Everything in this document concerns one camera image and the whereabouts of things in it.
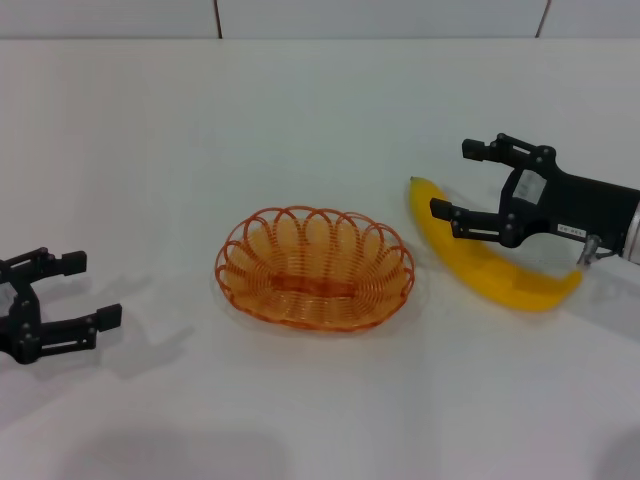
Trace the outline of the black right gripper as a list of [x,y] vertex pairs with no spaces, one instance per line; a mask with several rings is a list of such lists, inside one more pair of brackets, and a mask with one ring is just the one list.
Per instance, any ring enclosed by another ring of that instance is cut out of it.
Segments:
[[624,249],[639,204],[637,190],[568,174],[558,167],[554,148],[536,147],[504,133],[489,144],[465,139],[462,156],[504,164],[513,171],[502,188],[498,213],[431,199],[432,216],[447,221],[454,238],[515,248],[541,233],[581,242],[595,235],[604,249]]

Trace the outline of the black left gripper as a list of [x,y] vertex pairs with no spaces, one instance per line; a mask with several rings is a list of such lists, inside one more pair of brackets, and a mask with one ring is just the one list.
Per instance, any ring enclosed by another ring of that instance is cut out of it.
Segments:
[[1,261],[1,352],[27,365],[39,357],[96,348],[97,335],[121,326],[122,306],[110,305],[76,319],[41,326],[39,299],[32,283],[71,276],[87,269],[87,254],[75,251],[56,257],[41,247]]

